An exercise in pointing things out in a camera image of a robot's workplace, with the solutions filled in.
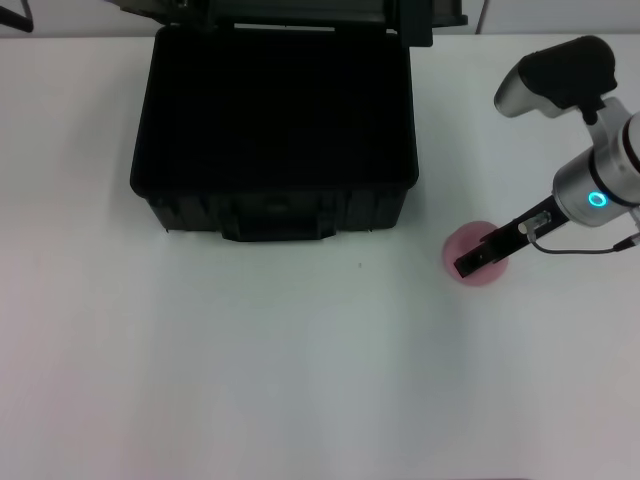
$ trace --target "tabletop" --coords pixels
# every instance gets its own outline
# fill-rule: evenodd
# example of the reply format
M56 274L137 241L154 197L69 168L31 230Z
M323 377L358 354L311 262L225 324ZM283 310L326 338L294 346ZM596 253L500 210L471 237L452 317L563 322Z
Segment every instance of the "tabletop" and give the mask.
M637 476L640 249L525 249L481 289L440 260L590 146L577 113L493 108L521 57L570 38L413 50L421 174L398 226L280 244L167 234L131 191L153 39L0 41L0 476ZM640 110L640 36L604 38Z

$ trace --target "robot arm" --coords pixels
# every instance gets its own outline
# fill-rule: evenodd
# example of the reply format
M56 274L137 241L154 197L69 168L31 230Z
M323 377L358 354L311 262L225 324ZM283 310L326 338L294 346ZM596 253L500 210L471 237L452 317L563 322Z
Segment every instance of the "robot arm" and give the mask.
M556 252L536 243L568 221L599 227L631 213L640 228L640 114L632 116L616 98L602 99L617 87L614 73L613 52L596 37L534 53L511 70L496 94L500 113L539 110L555 118L578 108L594 145L558 171L549 198L456 260L463 278L529 244L545 253L609 253L640 243L640 234L604 251Z

